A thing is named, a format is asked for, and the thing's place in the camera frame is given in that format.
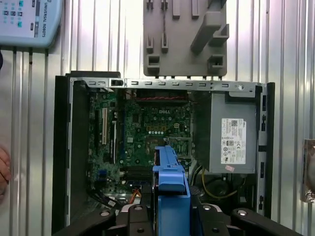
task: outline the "finger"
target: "finger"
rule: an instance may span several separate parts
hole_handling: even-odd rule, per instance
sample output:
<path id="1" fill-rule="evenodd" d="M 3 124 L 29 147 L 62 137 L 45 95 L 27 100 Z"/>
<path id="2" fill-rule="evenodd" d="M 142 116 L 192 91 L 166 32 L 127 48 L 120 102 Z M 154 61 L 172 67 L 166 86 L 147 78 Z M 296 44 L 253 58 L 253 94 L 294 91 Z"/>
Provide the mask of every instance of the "finger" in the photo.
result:
<path id="1" fill-rule="evenodd" d="M 0 180 L 0 195 L 1 195 L 1 194 L 4 194 L 8 184 L 7 184 L 6 180 L 1 175 L 0 175 L 0 178 L 1 178 L 1 180 Z"/>
<path id="2" fill-rule="evenodd" d="M 6 151 L 2 148 L 0 148 L 0 159 L 7 165 L 10 167 L 10 157 L 9 155 L 6 153 Z"/>
<path id="3" fill-rule="evenodd" d="M 0 173 L 6 180 L 11 179 L 11 172 L 1 159 L 0 159 Z"/>

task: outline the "blue plastic bracket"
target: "blue plastic bracket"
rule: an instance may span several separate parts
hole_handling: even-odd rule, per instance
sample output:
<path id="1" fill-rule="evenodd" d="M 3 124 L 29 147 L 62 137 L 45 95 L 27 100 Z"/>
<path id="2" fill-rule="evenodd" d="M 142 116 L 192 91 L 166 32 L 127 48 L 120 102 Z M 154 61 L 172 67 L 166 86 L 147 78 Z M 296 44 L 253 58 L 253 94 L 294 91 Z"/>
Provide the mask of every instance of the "blue plastic bracket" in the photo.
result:
<path id="1" fill-rule="evenodd" d="M 171 146 L 155 149 L 160 163 L 153 166 L 158 173 L 158 235 L 189 236 L 190 192 L 185 170 Z"/>

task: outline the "yellow wire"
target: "yellow wire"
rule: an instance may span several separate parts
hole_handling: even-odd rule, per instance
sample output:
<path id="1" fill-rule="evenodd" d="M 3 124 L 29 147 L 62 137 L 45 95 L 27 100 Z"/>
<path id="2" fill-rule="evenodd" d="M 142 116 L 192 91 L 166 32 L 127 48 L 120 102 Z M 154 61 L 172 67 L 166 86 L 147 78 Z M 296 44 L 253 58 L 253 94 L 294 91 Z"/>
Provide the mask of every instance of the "yellow wire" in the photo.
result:
<path id="1" fill-rule="evenodd" d="M 206 185 L 205 185 L 205 168 L 202 168 L 202 175 L 201 175 L 201 180 L 202 180 L 202 185 L 203 185 L 203 188 L 205 190 L 205 192 L 212 198 L 215 198 L 215 199 L 225 199 L 225 198 L 229 198 L 231 196 L 233 196 L 234 194 L 237 193 L 237 190 L 229 193 L 228 195 L 226 196 L 222 196 L 222 197 L 218 197 L 218 196 L 215 196 L 213 195 L 212 193 L 210 193 L 207 189 L 206 189 Z"/>

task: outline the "white label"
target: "white label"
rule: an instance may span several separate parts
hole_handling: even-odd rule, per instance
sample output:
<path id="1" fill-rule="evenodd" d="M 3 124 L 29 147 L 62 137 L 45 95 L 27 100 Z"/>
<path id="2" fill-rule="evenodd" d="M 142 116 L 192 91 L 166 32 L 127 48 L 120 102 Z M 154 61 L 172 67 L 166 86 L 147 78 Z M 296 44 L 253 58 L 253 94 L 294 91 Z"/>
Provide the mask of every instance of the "white label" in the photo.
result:
<path id="1" fill-rule="evenodd" d="M 246 121 L 243 119 L 222 119 L 221 164 L 245 164 Z"/>
<path id="2" fill-rule="evenodd" d="M 111 200 L 108 202 L 108 204 L 109 204 L 110 206 L 112 206 L 112 207 L 114 207 L 114 206 L 116 205 L 116 203 L 113 202 L 113 201 L 111 201 Z"/>

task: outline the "motherboard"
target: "motherboard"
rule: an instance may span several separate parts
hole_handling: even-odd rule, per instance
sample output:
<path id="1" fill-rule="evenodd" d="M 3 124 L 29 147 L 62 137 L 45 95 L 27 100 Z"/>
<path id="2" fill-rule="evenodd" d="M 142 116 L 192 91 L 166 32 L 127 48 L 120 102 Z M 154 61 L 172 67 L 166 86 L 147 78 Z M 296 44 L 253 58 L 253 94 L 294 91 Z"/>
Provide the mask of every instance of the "motherboard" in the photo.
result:
<path id="1" fill-rule="evenodd" d="M 103 193 L 132 193 L 152 180 L 156 146 L 171 145 L 188 171 L 192 103 L 184 94 L 90 94 L 88 183 Z"/>

